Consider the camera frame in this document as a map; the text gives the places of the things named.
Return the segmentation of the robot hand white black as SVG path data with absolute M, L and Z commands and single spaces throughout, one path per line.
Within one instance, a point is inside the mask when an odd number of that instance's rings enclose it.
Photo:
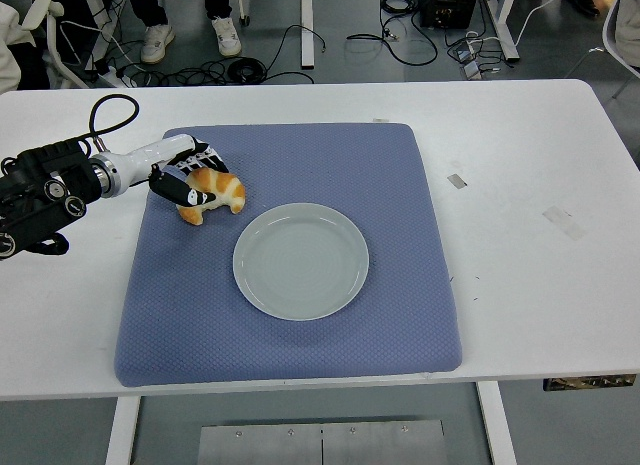
M 198 191 L 185 179 L 163 170 L 176 167 L 183 174 L 209 169 L 226 173 L 228 169 L 215 150 L 191 135 L 180 134 L 143 146 L 126 155 L 114 155 L 109 170 L 113 173 L 113 195 L 147 181 L 150 189 L 182 207 L 221 205 L 221 192 Z

